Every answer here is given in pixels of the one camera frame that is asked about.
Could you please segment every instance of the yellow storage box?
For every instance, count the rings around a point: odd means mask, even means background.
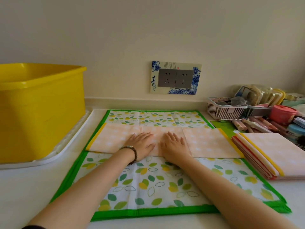
[[[0,163],[47,156],[85,114],[86,67],[0,65]]]

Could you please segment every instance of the blue floral pattern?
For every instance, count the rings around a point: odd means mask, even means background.
[[[196,95],[199,77],[200,77],[200,70],[198,67],[193,67],[194,75],[192,80],[191,88],[172,88],[168,94],[185,94],[185,95]]]
[[[159,61],[153,61],[152,62],[152,72],[158,71],[160,69],[160,62]]]

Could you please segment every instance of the blue round container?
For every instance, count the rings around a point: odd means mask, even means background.
[[[305,135],[305,128],[302,128],[301,126],[295,124],[288,125],[287,130],[287,139],[293,143],[297,143],[298,138],[300,136]]]

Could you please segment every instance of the black sleeve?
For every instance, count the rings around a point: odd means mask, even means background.
[[[45,229],[45,228],[41,227],[41,226],[30,225],[30,226],[23,227],[22,229]]]

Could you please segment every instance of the bracelet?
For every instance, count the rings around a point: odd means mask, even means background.
[[[132,161],[132,162],[130,162],[128,165],[132,165],[133,163],[135,163],[135,161],[137,160],[137,158],[138,158],[138,156],[137,156],[137,151],[135,150],[135,148],[133,147],[133,146],[131,146],[131,145],[125,145],[125,146],[122,146],[122,147],[120,147],[120,149],[119,150],[121,150],[121,149],[132,149],[133,151],[134,151],[134,153],[135,153],[135,159]]]

